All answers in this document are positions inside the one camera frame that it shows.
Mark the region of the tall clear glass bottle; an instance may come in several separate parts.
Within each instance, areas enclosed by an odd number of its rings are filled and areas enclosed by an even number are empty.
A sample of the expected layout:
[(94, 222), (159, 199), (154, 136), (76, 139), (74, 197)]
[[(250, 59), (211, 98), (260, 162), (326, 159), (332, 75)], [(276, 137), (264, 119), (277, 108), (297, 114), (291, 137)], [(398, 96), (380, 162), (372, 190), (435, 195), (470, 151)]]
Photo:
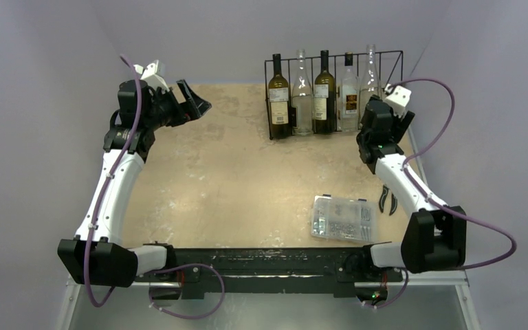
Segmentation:
[(362, 118), (364, 117), (365, 108), (372, 96), (380, 97), (382, 94), (380, 76), (378, 73), (376, 63), (376, 46), (375, 44), (368, 44), (366, 46), (366, 61), (363, 76), (360, 80), (359, 92), (359, 113), (358, 113), (358, 128), (362, 128)]

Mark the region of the clear bottle black cap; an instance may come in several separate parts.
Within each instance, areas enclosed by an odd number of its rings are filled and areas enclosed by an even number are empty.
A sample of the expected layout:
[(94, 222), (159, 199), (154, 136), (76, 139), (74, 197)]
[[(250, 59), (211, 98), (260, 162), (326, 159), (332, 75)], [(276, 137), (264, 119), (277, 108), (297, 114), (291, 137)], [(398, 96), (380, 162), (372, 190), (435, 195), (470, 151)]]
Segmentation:
[(353, 53), (347, 52), (344, 57), (344, 73), (340, 83), (340, 128), (343, 132), (358, 129), (358, 75), (353, 66)]

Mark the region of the dark green bottle white label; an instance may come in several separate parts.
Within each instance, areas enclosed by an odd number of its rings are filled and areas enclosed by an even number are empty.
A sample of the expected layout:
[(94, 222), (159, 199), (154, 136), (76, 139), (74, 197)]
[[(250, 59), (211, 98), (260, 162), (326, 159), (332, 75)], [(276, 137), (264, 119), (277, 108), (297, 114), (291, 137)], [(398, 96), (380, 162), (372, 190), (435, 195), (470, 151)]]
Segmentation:
[(330, 134), (336, 130), (336, 82), (329, 72), (329, 51), (320, 52), (320, 73), (313, 90), (313, 121), (316, 134)]

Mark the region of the dark green wine bottle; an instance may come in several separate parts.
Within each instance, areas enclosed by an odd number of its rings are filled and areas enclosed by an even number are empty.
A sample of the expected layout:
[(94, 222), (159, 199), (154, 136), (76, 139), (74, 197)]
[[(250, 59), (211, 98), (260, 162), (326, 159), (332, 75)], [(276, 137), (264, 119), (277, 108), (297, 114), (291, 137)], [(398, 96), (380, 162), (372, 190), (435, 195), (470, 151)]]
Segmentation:
[(270, 133), (273, 140), (287, 138), (292, 126), (289, 119), (289, 83), (282, 73), (281, 55), (273, 55), (272, 79), (268, 83)]

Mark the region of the clear slender glass bottle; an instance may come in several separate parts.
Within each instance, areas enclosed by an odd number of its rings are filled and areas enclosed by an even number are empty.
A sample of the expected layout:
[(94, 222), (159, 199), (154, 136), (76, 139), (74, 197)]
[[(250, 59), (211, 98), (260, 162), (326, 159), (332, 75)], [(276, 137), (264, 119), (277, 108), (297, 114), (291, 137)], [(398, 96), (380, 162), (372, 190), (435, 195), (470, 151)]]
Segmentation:
[(313, 133), (313, 96), (312, 86), (307, 72), (305, 50), (299, 49), (296, 58), (296, 73), (291, 100), (291, 105), (296, 110), (294, 135), (310, 135)]

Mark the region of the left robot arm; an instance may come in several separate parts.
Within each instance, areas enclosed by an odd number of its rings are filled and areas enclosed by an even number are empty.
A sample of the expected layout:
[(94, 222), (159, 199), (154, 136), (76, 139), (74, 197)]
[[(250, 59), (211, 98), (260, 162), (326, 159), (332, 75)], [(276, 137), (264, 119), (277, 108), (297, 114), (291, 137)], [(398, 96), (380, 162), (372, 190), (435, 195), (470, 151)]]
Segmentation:
[(145, 273), (160, 281), (177, 274), (171, 245), (123, 247), (124, 216), (156, 130), (198, 120), (211, 104), (185, 80), (177, 82), (184, 102), (177, 101), (170, 87), (151, 87), (144, 81), (140, 85), (137, 91), (134, 80), (120, 84), (119, 108), (112, 113), (104, 136), (102, 172), (91, 205), (74, 237), (58, 244), (58, 256), (78, 284), (129, 287)]

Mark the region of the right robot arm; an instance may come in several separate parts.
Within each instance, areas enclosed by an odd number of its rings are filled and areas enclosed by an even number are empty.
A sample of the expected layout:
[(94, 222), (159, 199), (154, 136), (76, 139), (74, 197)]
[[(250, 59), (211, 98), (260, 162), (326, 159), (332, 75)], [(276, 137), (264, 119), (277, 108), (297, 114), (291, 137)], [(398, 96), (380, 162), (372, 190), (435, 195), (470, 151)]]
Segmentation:
[(404, 268), (412, 273), (453, 270), (463, 266), (466, 253), (465, 214), (438, 198), (409, 166), (398, 145), (414, 113), (403, 118), (377, 96), (371, 96), (356, 137), (360, 158), (397, 198), (409, 216), (400, 242), (366, 247), (358, 262), (360, 274), (376, 279), (386, 268)]

